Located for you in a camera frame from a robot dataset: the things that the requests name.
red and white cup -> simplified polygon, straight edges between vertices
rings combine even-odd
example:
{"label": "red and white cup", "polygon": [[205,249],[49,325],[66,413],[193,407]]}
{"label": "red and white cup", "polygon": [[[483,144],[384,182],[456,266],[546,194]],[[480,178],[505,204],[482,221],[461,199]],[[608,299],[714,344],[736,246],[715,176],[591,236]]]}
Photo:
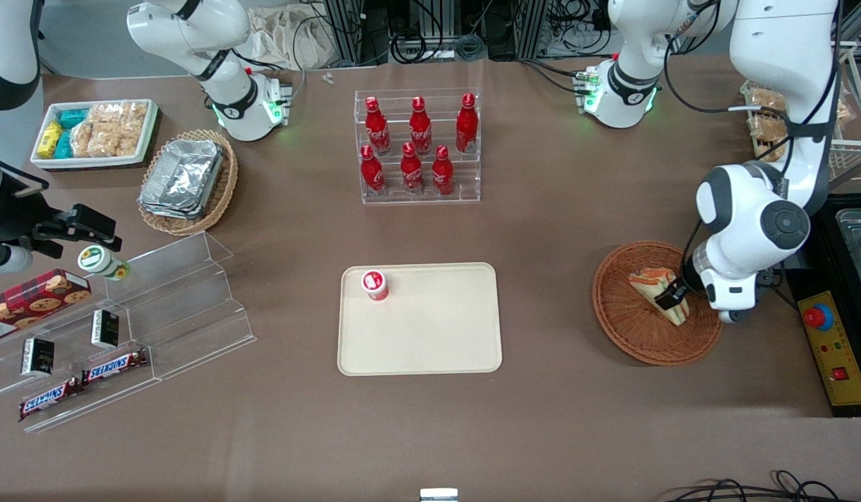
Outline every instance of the red and white cup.
{"label": "red and white cup", "polygon": [[363,273],[363,289],[372,300],[377,302],[386,298],[390,289],[386,286],[386,277],[380,270],[369,270]]}

coca-cola bottle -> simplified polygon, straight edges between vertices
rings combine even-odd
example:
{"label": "coca-cola bottle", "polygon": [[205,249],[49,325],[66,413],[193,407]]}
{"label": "coca-cola bottle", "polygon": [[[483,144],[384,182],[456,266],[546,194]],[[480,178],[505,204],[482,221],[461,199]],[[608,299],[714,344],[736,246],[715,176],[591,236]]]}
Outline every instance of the coca-cola bottle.
{"label": "coca-cola bottle", "polygon": [[462,108],[458,111],[458,119],[455,121],[455,148],[462,153],[474,153],[477,151],[477,129],[480,124],[477,117],[477,96],[466,93],[462,96]]}
{"label": "coca-cola bottle", "polygon": [[365,99],[365,109],[369,112],[365,117],[365,128],[369,131],[369,141],[377,155],[390,153],[390,128],[386,125],[386,117],[380,111],[377,98],[368,96]]}
{"label": "coca-cola bottle", "polygon": [[420,196],[424,193],[424,178],[421,178],[421,159],[415,155],[415,145],[406,141],[402,145],[402,181],[405,183],[405,191],[410,195]]}
{"label": "coca-cola bottle", "polygon": [[386,195],[386,181],[383,179],[383,169],[380,161],[374,156],[371,146],[365,145],[361,149],[363,157],[363,180],[371,197],[383,197]]}
{"label": "coca-cola bottle", "polygon": [[436,160],[433,162],[433,188],[437,197],[450,196],[453,191],[452,175],[455,168],[449,160],[449,149],[445,145],[436,147]]}
{"label": "coca-cola bottle", "polygon": [[411,99],[409,127],[411,128],[411,142],[415,144],[415,151],[418,156],[430,153],[430,147],[433,144],[433,139],[430,137],[430,117],[427,116],[427,110],[424,109],[424,106],[424,98],[421,96],[415,96]]}

wicker basket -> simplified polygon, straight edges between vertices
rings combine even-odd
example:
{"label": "wicker basket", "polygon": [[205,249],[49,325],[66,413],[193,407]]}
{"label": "wicker basket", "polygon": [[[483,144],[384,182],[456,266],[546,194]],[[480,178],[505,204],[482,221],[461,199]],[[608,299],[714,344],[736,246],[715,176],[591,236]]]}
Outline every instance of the wicker basket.
{"label": "wicker basket", "polygon": [[628,282],[646,267],[680,270],[681,250],[663,242],[638,241],[608,254],[598,266],[592,296],[600,326],[613,343],[650,365],[689,365],[714,347],[721,321],[706,299],[689,294],[691,311],[681,326],[663,317]]}
{"label": "wicker basket", "polygon": [[158,231],[165,231],[178,237],[185,237],[187,235],[192,235],[199,231],[209,229],[211,226],[215,225],[216,222],[219,222],[222,214],[226,212],[226,208],[229,207],[229,201],[232,200],[232,192],[235,191],[235,183],[238,181],[238,159],[235,159],[235,152],[232,150],[232,145],[229,145],[229,140],[226,140],[225,137],[215,131],[192,130],[183,132],[174,139],[169,140],[165,145],[161,146],[160,150],[158,150],[158,152],[153,156],[151,163],[148,165],[148,171],[146,171],[146,175],[144,175],[142,181],[143,187],[148,181],[149,176],[152,174],[154,165],[157,163],[157,159],[160,157],[160,154],[163,153],[163,150],[167,145],[175,139],[209,139],[223,148],[220,174],[217,177],[216,184],[213,186],[213,193],[211,193],[210,201],[207,203],[207,209],[204,212],[204,216],[201,216],[201,218],[197,220],[183,220],[181,218],[169,218],[167,216],[152,214],[146,212],[142,206],[139,207],[139,212],[142,213],[142,218],[144,218],[151,228],[158,229]]}

brown table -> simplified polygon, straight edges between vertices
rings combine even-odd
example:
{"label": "brown table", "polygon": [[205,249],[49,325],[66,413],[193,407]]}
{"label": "brown table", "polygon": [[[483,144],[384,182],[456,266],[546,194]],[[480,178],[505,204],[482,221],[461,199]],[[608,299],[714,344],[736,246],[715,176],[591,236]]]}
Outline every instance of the brown table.
{"label": "brown table", "polygon": [[[726,57],[673,69],[689,100],[738,100]],[[684,368],[624,355],[592,311],[590,280],[608,251],[684,243],[702,176],[749,156],[742,114],[696,114],[664,92],[643,123],[608,130],[515,63],[335,70],[334,86],[319,76],[290,127],[235,143],[238,188],[211,231],[236,253],[231,288],[259,340],[39,435],[0,397],[0,500],[414,500],[455,486],[464,500],[643,501],[704,478],[770,486],[775,468],[861,499],[861,419],[825,418],[799,318],[779,299]],[[160,143],[217,127],[191,77],[45,82],[47,102],[154,99]],[[483,201],[361,206],[354,90],[466,85],[485,93]],[[137,213],[141,176],[57,174],[47,197],[116,218],[121,255],[134,257],[172,241]],[[33,270],[73,269],[80,248]],[[341,375],[343,270],[440,261],[497,270],[501,368]],[[0,288],[23,279],[0,277]]]}

clear acrylic shelf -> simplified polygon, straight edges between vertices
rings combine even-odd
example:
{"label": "clear acrylic shelf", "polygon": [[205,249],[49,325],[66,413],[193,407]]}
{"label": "clear acrylic shelf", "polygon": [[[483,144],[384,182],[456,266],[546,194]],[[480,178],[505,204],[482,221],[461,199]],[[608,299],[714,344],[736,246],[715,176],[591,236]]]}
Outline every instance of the clear acrylic shelf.
{"label": "clear acrylic shelf", "polygon": [[[477,115],[479,117],[479,128],[477,132],[477,151],[475,153],[461,153],[455,149],[455,119],[458,111],[462,108],[462,95],[471,92],[477,96]],[[365,99],[375,96],[380,105],[383,116],[388,120],[390,128],[390,139],[392,147],[389,155],[379,156],[377,160],[383,167],[383,178],[388,184],[388,194],[383,197],[373,197],[361,177],[359,167],[361,159],[359,148],[369,144],[369,137],[365,129]],[[402,144],[411,139],[409,120],[411,118],[411,99],[414,96],[423,96],[427,104],[427,115],[433,121],[433,146],[446,145],[449,148],[449,158],[455,166],[455,190],[450,196],[437,197],[433,191],[433,175],[430,168],[433,165],[433,149],[430,155],[421,158],[421,172],[424,178],[424,193],[420,196],[412,196],[405,191],[402,171],[399,162],[402,161]],[[357,91],[353,106],[353,122],[355,126],[356,149],[355,162],[356,173],[359,177],[359,188],[363,204],[376,206],[376,204],[452,204],[471,203],[480,200],[480,155],[482,152],[482,130],[483,114],[482,101],[477,88],[451,88],[451,89],[400,89],[400,90],[375,90]]]}
{"label": "clear acrylic shelf", "polygon": [[[131,274],[121,282],[90,275],[92,298],[0,341],[0,394],[19,402],[50,390],[71,376],[136,349],[147,349],[149,364],[90,384],[26,417],[25,432],[41,432],[122,397],[165,381],[256,340],[245,308],[232,298],[220,262],[229,249],[205,232],[130,260]],[[90,344],[92,312],[105,309],[121,317],[118,349]],[[22,340],[55,342],[53,374],[19,375]],[[6,420],[17,420],[12,413]]]}

